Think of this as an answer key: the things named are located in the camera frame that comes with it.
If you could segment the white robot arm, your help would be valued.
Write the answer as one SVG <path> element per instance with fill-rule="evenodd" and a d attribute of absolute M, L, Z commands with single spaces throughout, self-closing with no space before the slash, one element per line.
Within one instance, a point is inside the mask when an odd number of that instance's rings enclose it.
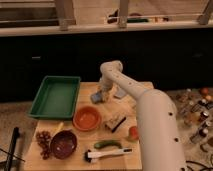
<path fill-rule="evenodd" d="M 136 101 L 142 171 L 187 171 L 173 101 L 163 91 L 146 88 L 122 70 L 120 61 L 102 63 L 100 89 L 109 92 L 116 83 Z"/>

